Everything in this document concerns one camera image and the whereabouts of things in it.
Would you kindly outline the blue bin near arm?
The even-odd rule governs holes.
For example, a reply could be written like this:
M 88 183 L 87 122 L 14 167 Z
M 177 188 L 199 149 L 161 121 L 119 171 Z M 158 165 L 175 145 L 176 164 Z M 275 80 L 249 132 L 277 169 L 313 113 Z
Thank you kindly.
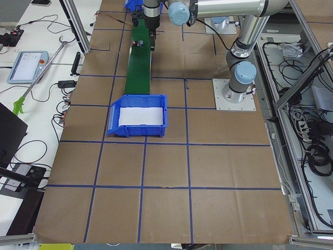
M 107 135 L 163 137 L 168 127 L 168 99 L 163 94 L 126 94 L 110 106 Z
M 125 8 L 130 9 L 131 11 L 135 10 L 135 7 L 138 5 L 143 5 L 144 14 L 148 17 L 155 17 L 160 15 L 160 0 L 143 0 L 143 1 L 125 1 Z

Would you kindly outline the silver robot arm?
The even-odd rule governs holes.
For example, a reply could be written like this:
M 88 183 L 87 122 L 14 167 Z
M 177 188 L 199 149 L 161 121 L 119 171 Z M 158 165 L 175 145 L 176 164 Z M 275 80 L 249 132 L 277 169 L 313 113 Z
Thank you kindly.
M 269 16 L 282 10 L 287 3 L 270 0 L 168 1 L 168 13 L 172 23 L 178 26 L 192 26 L 199 18 L 245 16 L 238 37 L 226 56 L 231 78 L 222 90 L 228 102 L 240 103 L 257 74 L 256 67 L 247 58 Z
M 150 50 L 155 50 L 156 30 L 160 26 L 161 0 L 143 0 L 145 26 L 149 30 Z

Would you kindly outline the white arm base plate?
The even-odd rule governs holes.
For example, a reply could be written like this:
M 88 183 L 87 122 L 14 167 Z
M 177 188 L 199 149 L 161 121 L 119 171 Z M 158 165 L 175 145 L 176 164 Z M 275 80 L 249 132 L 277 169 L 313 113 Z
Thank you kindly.
M 236 34 L 236 27 L 239 25 L 239 22 L 235 21 L 232 16 L 205 18 L 204 22 L 211 26 L 217 33 L 224 35 Z
M 253 94 L 234 93 L 229 88 L 230 79 L 212 79 L 216 110 L 256 111 Z

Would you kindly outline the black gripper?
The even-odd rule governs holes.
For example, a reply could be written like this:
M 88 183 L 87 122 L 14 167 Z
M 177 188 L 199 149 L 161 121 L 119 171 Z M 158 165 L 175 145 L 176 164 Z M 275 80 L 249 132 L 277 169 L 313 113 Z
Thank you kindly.
M 145 26 L 149 30 L 149 44 L 150 49 L 155 51 L 155 43 L 156 43 L 156 29 L 159 27 L 159 16 L 156 17 L 148 17 L 144 16 Z

